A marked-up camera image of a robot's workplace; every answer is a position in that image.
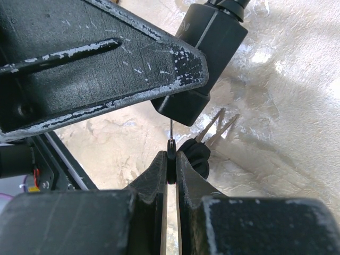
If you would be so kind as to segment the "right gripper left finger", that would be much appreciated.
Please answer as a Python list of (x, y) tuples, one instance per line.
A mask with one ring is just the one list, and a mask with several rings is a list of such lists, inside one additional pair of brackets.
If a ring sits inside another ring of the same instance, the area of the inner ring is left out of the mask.
[(1, 254), (165, 254), (167, 155), (121, 190), (20, 194), (1, 213)]

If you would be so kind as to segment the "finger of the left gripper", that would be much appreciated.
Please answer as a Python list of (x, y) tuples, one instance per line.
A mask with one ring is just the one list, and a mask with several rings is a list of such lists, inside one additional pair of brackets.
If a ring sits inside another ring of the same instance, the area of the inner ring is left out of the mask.
[(198, 88), (204, 61), (110, 1), (1, 1), (1, 142)]

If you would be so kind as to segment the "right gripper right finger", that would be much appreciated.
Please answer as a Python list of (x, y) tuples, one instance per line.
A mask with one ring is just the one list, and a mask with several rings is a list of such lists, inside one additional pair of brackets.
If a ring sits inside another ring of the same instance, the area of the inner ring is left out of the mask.
[(339, 227), (309, 198), (228, 197), (176, 156), (180, 254), (339, 254)]

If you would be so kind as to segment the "black headed key bunch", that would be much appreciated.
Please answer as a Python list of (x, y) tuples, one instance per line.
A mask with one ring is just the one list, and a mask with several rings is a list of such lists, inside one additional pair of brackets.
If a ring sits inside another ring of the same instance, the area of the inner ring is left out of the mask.
[[(198, 133), (195, 138), (186, 140), (179, 148), (176, 147), (174, 139), (174, 121), (170, 120), (170, 138), (167, 142), (167, 180), (168, 184), (176, 183), (176, 155), (181, 151), (185, 154), (192, 168), (204, 179), (207, 179), (210, 172), (208, 160), (211, 155), (210, 147), (219, 139), (222, 134), (237, 120), (239, 114), (235, 114), (227, 123), (223, 124), (225, 117), (225, 108), (221, 108), (213, 117), (208, 125)], [(218, 122), (216, 133), (206, 141), (203, 141), (204, 136), (209, 129)]]

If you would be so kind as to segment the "black padlock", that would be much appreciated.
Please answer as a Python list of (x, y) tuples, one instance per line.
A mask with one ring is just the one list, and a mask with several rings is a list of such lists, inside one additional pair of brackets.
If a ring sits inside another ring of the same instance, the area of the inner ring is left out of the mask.
[(191, 4), (176, 36), (204, 58), (205, 79), (200, 86), (152, 100), (155, 110), (176, 122), (192, 126), (210, 101), (210, 92), (245, 39), (244, 1), (206, 1)]

